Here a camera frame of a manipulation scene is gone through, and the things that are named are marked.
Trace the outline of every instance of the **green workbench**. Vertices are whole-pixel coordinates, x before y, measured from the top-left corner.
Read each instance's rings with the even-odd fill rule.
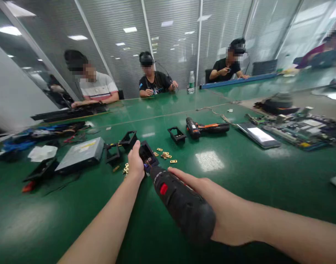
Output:
[[[324,84],[278,77],[197,90],[194,94],[180,90],[175,95],[116,102],[108,113],[77,120],[100,129],[95,135],[87,135],[88,140],[102,137],[106,143],[115,143],[127,131],[137,130],[141,141],[147,140],[152,149],[169,152],[178,160],[174,166],[185,172],[208,177],[245,199],[336,224],[336,187],[329,182],[336,175],[335,148],[305,152],[283,142],[280,148],[263,150],[234,128],[227,135],[205,136],[199,141],[188,136],[183,146],[177,146],[167,131],[173,126],[186,131],[187,116],[203,124],[222,122],[208,109],[195,111],[207,106],[232,122],[244,122],[246,113],[257,114],[235,100],[268,96],[277,92],[277,86],[300,90]],[[69,147],[58,150],[59,161]],[[80,179],[66,188],[49,193],[73,176],[57,176],[36,191],[23,194],[22,180],[38,165],[29,161],[29,152],[24,151],[24,157],[15,163],[0,161],[0,263],[59,260],[123,181],[122,169],[127,162],[122,149],[123,165],[113,173],[103,153],[99,165],[85,169]],[[168,160],[159,161],[162,167],[170,165]],[[189,244],[155,193],[150,178],[141,183],[118,256],[118,263],[137,262],[293,263],[258,242],[241,247],[216,242],[203,248]]]

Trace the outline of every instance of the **water bottle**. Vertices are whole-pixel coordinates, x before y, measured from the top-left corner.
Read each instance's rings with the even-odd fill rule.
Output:
[[[195,92],[195,76],[194,76],[194,71],[190,72],[190,79],[189,79],[189,86],[187,88],[187,93],[188,94],[193,94]]]

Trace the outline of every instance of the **smartphone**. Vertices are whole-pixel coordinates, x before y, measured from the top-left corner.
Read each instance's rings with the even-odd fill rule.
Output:
[[[247,134],[249,138],[251,138],[264,149],[279,147],[281,145],[279,141],[275,140],[269,134],[265,133],[250,122],[240,123],[236,125],[242,132]]]

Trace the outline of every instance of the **white shirt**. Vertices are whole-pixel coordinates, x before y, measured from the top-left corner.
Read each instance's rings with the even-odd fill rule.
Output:
[[[97,71],[94,83],[88,82],[87,79],[80,79],[80,89],[83,96],[89,96],[91,100],[96,101],[108,99],[113,93],[118,92],[110,76]]]

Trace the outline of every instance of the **black power drill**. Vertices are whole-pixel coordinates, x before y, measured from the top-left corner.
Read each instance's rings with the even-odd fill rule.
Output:
[[[194,122],[191,117],[186,118],[186,128],[193,139],[198,139],[201,132],[207,133],[224,133],[229,131],[228,123],[216,123],[210,125],[202,125]]]
[[[216,224],[212,207],[174,174],[154,166],[150,171],[154,189],[187,239],[207,243]]]

